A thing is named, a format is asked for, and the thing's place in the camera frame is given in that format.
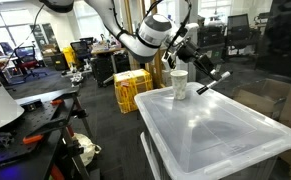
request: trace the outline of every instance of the gray carpet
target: gray carpet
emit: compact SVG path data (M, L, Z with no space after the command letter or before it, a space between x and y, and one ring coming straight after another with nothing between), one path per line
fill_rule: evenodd
M253 63L224 64L223 70L232 70L234 74L214 89L230 97L233 88L270 76L253 68ZM9 91L12 97L17 99L71 87L69 78L61 78L60 72L47 68L41 70L47 71L49 75L40 79L29 78L25 84L14 86L16 91ZM207 84L210 79L202 78L199 82ZM139 138L145 124L138 120L138 112L121 114L113 85L98 88L92 78L86 79L80 94L82 106L89 113L88 120L95 136L94 142L103 148L101 154L92 162L94 167L101 169L103 179L153 179ZM75 132L86 134L79 120L74 119L72 125ZM286 177L287 171L286 168L285 171L280 169L280 173L285 173L274 179L285 179L279 177Z

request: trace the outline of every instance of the yellow plastic crate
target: yellow plastic crate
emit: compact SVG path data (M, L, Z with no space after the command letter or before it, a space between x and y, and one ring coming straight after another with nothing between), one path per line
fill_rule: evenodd
M76 67L80 66L80 62L76 59L75 52L72 47L64 48L63 53L69 68L72 67L72 63L76 64Z
M114 75L115 94L122 113L137 110L134 96L153 89L151 74L144 69Z

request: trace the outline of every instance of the white paper cup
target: white paper cup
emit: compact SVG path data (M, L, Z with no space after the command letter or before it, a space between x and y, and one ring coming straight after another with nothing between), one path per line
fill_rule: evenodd
M187 75L188 72L184 70L175 70L171 72L174 99L185 99Z

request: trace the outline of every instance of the plastic container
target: plastic container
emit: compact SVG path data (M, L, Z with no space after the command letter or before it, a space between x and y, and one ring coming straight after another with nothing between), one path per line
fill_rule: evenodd
M290 128L201 87L182 101L172 87L135 97L171 179L220 179L291 149Z
M75 52L72 49L72 47L66 47L63 49L63 53L65 55L66 62L68 64L68 67L72 67L72 63L76 64L76 67L80 66L80 62L76 60Z
M122 113L137 110L134 96L153 89L152 77L144 69L114 75L115 94Z

